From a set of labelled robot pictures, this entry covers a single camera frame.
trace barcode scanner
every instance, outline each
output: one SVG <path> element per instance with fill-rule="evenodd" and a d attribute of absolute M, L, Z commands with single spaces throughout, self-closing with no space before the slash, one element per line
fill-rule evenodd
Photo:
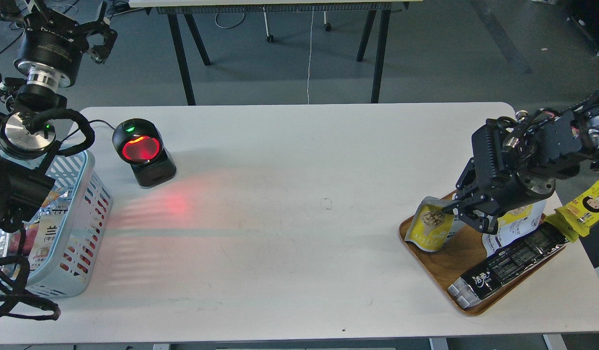
<path fill-rule="evenodd" d="M 122 122 L 111 141 L 119 157 L 131 165 L 140 186 L 157 186 L 176 174 L 176 165 L 152 122 L 139 118 Z"/>

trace black table leg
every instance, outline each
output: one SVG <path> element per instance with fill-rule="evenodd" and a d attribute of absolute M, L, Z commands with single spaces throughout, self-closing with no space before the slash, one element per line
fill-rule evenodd
<path fill-rule="evenodd" d="M 181 29 L 175 14 L 168 14 L 168 23 L 170 24 L 170 32 L 172 33 L 172 41 L 174 42 L 174 50 L 176 51 L 176 59 L 179 61 L 179 70 L 181 71 L 181 79 L 183 88 L 185 89 L 185 97 L 189 106 L 195 106 L 195 98 L 193 97 L 193 87 L 191 86 L 191 78 L 189 77 L 189 68 L 187 59 L 185 58 L 185 48 L 182 45 Z"/>
<path fill-rule="evenodd" d="M 377 104 L 379 102 L 381 74 L 383 73 L 383 60 L 386 57 L 386 40 L 388 40 L 389 24 L 390 10 L 382 10 L 381 22 L 379 23 L 379 38 L 377 38 L 377 57 L 375 58 L 375 74 L 373 75 L 373 93 L 371 95 L 371 104 Z"/>
<path fill-rule="evenodd" d="M 373 28 L 373 22 L 375 21 L 375 14 L 377 14 L 377 11 L 370 10 L 366 16 L 366 23 L 364 23 L 364 31 L 362 33 L 362 41 L 359 42 L 358 55 L 355 57 L 355 60 L 358 62 L 362 62 L 364 59 L 366 45 L 368 45 L 368 38 L 371 36 L 371 29 Z"/>
<path fill-rule="evenodd" d="M 198 47 L 198 52 L 200 53 L 200 57 L 202 58 L 202 63 L 204 63 L 204 66 L 211 66 L 211 61 L 208 59 L 208 54 L 206 53 L 206 48 L 204 48 L 202 37 L 200 37 L 198 27 L 195 25 L 195 20 L 193 20 L 193 15 L 184 14 L 184 16 L 189 27 L 189 31 L 191 31 L 193 41 L 195 41 L 195 45 Z"/>

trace white table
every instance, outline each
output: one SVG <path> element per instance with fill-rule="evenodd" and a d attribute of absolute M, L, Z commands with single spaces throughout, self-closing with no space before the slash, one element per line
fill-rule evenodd
<path fill-rule="evenodd" d="M 402 2 L 405 7 L 408 7 L 409 0 Z M 297 11 L 351 11 L 351 10 L 366 10 L 366 22 L 362 38 L 359 43 L 356 61 L 362 62 L 366 53 L 366 45 L 373 28 L 375 15 L 377 10 L 381 10 L 381 18 L 379 22 L 379 34 L 377 36 L 377 53 L 375 56 L 375 71 L 373 73 L 373 89 L 371 91 L 372 104 L 379 102 L 379 93 L 381 91 L 381 78 L 383 75 L 383 62 L 386 54 L 386 41 L 388 40 L 388 26 L 390 25 L 390 13 L 393 9 L 393 4 L 401 4 L 401 2 L 383 1 L 383 0 L 130 0 L 131 7 L 157 7 L 160 14 L 168 15 L 168 23 L 172 34 L 172 41 L 176 58 L 181 72 L 181 80 L 185 97 L 189 106 L 195 105 L 195 97 L 193 95 L 193 86 L 189 75 L 188 61 L 185 55 L 185 49 L 181 37 L 181 29 L 178 24 L 176 14 L 184 14 L 188 24 L 189 31 L 193 37 L 193 41 L 200 53 L 204 66 L 210 66 L 211 61 L 208 58 L 208 53 L 204 47 L 204 42 L 200 36 L 195 20 L 194 13 L 226 13 L 226 12 L 259 12 L 264 13 L 264 22 L 266 27 L 267 41 L 273 42 L 273 35 L 269 32 L 267 22 L 268 12 L 297 12 Z"/>
<path fill-rule="evenodd" d="M 95 169 L 115 203 L 90 285 L 57 300 L 55 322 L 2 317 L 0 344 L 599 331 L 599 280 L 579 243 L 470 317 L 399 239 L 423 197 L 453 189 L 471 133 L 513 115 L 506 104 L 83 113 L 153 121 L 177 176 L 139 188 L 96 123 Z"/>

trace gray floor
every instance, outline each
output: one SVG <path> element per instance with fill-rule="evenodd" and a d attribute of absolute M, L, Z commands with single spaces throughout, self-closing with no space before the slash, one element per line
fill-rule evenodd
<path fill-rule="evenodd" d="M 95 0 L 84 0 L 77 4 L 79 11 L 72 10 L 69 15 L 79 22 L 92 20 L 97 6 Z M 326 33 L 322 13 L 314 14 L 311 104 L 370 101 L 378 16 L 366 58 L 359 63 L 355 54 L 365 16 L 361 12 L 329 13 L 333 30 Z M 197 104 L 308 102 L 311 13 L 271 13 L 274 44 L 265 40 L 262 14 L 248 13 L 242 24 L 229 30 L 215 26 L 214 15 L 195 18 L 213 62 L 210 67 L 202 65 L 179 17 Z M 219 20 L 228 25 L 239 18 L 227 14 Z M 113 18 L 111 27 L 119 32 L 119 38 L 106 64 L 97 66 L 84 57 L 77 83 L 62 91 L 70 108 L 186 104 L 166 17 L 155 11 L 150 16 L 143 12 L 122 14 Z M 18 34 L 0 22 L 0 50 Z M 20 76 L 12 65 L 18 47 L 17 42 L 0 55 L 4 76 Z M 515 109 L 534 110 L 568 106 L 597 88 L 599 57 L 573 23 L 566 20 L 560 6 L 530 0 L 426 0 L 392 15 L 379 101 L 503 101 Z M 562 201 L 577 196 L 597 177 L 584 169 L 579 179 L 561 182 Z M 570 350 L 599 349 L 599 334 L 564 337 Z M 545 349 L 541 335 L 534 334 L 453 338 L 448 344 L 451 349 Z M 135 350 L 152 348 L 151 344 L 82 344 L 77 348 L 121 350 L 126 346 Z M 330 344 L 308 344 L 303 348 L 325 346 Z M 413 339 L 392 347 L 428 349 L 428 341 Z M 0 346 L 0 350 L 23 348 Z M 193 344 L 178 348 L 199 349 Z"/>

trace yellow package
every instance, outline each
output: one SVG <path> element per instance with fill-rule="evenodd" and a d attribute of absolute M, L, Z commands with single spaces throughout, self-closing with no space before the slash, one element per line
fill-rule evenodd
<path fill-rule="evenodd" d="M 442 213 L 442 208 L 452 201 L 426 197 L 416 210 L 406 242 L 412 242 L 425 252 L 437 252 L 463 227 L 464 223 L 455 215 Z"/>
<path fill-rule="evenodd" d="M 599 221 L 599 181 L 573 201 L 557 208 L 556 212 L 575 233 L 582 237 L 588 236 L 591 226 Z"/>

